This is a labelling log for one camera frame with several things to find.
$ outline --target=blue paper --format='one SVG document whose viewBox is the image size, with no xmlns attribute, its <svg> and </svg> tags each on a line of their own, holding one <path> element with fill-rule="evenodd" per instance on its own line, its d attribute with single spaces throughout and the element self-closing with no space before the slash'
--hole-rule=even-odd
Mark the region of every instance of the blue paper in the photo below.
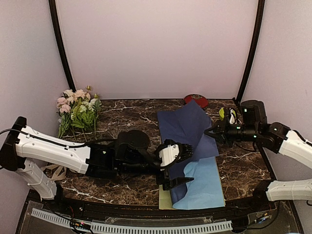
<svg viewBox="0 0 312 234">
<path fill-rule="evenodd" d="M 223 207 L 224 198 L 215 157 L 190 162 L 184 168 L 186 177 L 194 177 L 187 183 L 187 193 L 173 208 L 196 210 Z"/>
<path fill-rule="evenodd" d="M 211 119 L 197 105 L 195 101 L 191 101 L 190 103 L 188 103 L 187 105 L 183 106 L 181 109 L 178 109 L 176 111 L 160 111 L 157 113 L 157 116 L 162 141 L 164 141 L 165 139 L 172 139 L 174 141 L 180 143 L 187 143 L 193 146 L 194 154 L 192 158 L 185 160 L 181 163 L 176 163 L 169 169 L 170 179 L 174 179 L 176 177 L 184 177 L 185 176 L 184 168 L 190 162 L 195 161 L 197 163 L 191 165 L 198 166 L 199 164 L 202 163 L 200 161 L 201 159 L 215 157 L 219 155 L 215 139 L 203 134 L 207 128 L 211 127 Z M 209 184 L 211 182 L 210 178 L 207 177 L 205 178 L 206 183 L 202 184 L 202 186 L 206 186 L 206 184 Z M 172 203 L 175 204 L 181 199 L 183 199 L 187 191 L 188 187 L 186 184 L 182 184 L 180 186 L 171 189 L 170 193 Z"/>
</svg>

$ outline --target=bouquet of flowers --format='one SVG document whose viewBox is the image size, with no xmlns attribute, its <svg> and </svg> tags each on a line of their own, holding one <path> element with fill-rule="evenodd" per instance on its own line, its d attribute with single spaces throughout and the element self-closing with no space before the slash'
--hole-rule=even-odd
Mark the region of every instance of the bouquet of flowers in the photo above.
<svg viewBox="0 0 312 234">
<path fill-rule="evenodd" d="M 86 89 L 87 91 L 80 89 L 76 92 L 65 90 L 63 96 L 58 98 L 57 108 L 60 116 L 58 138 L 62 138 L 69 129 L 74 132 L 75 128 L 79 128 L 83 133 L 95 131 L 101 102 L 97 94 L 91 99 L 89 85 Z"/>
</svg>

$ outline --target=dark blue paper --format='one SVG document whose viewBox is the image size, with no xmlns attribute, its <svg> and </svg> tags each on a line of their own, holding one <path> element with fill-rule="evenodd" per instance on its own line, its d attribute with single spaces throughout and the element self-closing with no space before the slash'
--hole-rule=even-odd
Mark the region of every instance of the dark blue paper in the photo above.
<svg viewBox="0 0 312 234">
<path fill-rule="evenodd" d="M 165 139 L 172 139 L 193 146 L 192 158 L 176 163 L 169 169 L 170 179 L 184 177 L 183 170 L 191 161 L 219 155 L 215 139 L 203 134 L 207 128 L 211 127 L 211 119 L 195 101 L 191 101 L 176 111 L 159 111 L 157 117 L 162 142 Z M 182 184 L 171 189 L 170 192 L 174 204 L 186 195 L 187 186 Z"/>
</svg>

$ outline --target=black pole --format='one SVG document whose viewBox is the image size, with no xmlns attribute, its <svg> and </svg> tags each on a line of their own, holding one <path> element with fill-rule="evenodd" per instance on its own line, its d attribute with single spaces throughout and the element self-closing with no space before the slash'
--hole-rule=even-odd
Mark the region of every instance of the black pole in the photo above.
<svg viewBox="0 0 312 234">
<path fill-rule="evenodd" d="M 256 48 L 257 48 L 259 34 L 260 34 L 260 28 L 261 28 L 261 23 L 262 23 L 264 3 L 265 3 L 265 0 L 259 0 L 258 1 L 258 9 L 257 9 L 257 15 L 255 17 L 252 43 L 250 45 L 250 50 L 249 50 L 249 54 L 248 54 L 247 63 L 246 63 L 244 75 L 242 78 L 242 82 L 240 84 L 237 97 L 235 99 L 235 101 L 238 104 L 242 101 L 242 98 L 243 98 L 243 95 L 244 95 L 244 92 L 245 92 L 245 89 L 247 86 L 248 78 L 250 76 L 250 71 L 251 71 L 252 66 L 253 66 L 254 55 L 255 55 Z"/>
<path fill-rule="evenodd" d="M 59 52 L 60 60 L 62 61 L 62 64 L 63 64 L 63 69 L 66 75 L 68 86 L 70 89 L 72 89 L 75 92 L 76 87 L 74 84 L 72 74 L 70 72 L 70 68 L 68 65 L 67 56 L 66 56 L 66 52 L 65 52 L 65 48 L 63 44 L 62 34 L 60 32 L 58 11 L 57 11 L 55 0 L 49 0 L 49 5 L 50 5 L 50 13 L 51 13 L 52 24 L 54 28 L 55 39 L 58 44 L 58 52 Z"/>
</svg>

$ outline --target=table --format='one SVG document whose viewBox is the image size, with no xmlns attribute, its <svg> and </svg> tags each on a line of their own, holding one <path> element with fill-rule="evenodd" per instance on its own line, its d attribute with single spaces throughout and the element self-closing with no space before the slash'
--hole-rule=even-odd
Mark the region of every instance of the table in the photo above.
<svg viewBox="0 0 312 234">
<path fill-rule="evenodd" d="M 75 136 L 70 134 L 63 139 L 85 142 L 95 138 L 117 138 L 120 131 L 138 129 L 150 137 L 148 151 L 153 152 L 160 144 L 157 111 L 176 110 L 183 104 L 181 99 L 103 100 L 95 132 L 75 132 Z M 204 110 L 215 121 L 219 118 L 221 107 L 236 106 L 232 100 L 211 99 Z M 232 148 L 223 144 L 217 146 L 220 156 L 216 161 L 225 200 L 252 196 L 261 180 L 270 179 L 259 152 L 247 152 L 237 145 Z M 251 148 L 249 143 L 240 143 L 240 146 Z M 60 184 L 68 198 L 120 205 L 158 205 L 159 186 L 153 175 L 124 174 L 108 180 L 68 171 Z"/>
</svg>

